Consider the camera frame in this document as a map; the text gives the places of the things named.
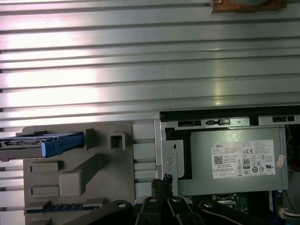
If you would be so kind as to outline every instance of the sticker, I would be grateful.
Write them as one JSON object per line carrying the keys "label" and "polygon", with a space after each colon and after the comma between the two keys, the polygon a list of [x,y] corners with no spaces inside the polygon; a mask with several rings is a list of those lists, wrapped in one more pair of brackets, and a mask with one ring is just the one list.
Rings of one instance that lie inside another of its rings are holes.
{"label": "sticker", "polygon": [[273,197],[272,197],[272,191],[269,191],[269,209],[273,211]]}
{"label": "sticker", "polygon": [[211,158],[213,179],[275,174],[273,140],[217,143]]}
{"label": "sticker", "polygon": [[281,168],[285,162],[285,156],[279,155],[276,166]]}

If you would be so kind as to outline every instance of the qr code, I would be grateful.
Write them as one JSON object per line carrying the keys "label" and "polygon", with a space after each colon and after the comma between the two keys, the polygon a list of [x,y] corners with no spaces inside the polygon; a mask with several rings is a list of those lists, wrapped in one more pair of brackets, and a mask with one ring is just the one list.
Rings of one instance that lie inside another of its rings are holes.
{"label": "qr code", "polygon": [[223,156],[215,156],[215,165],[223,164]]}

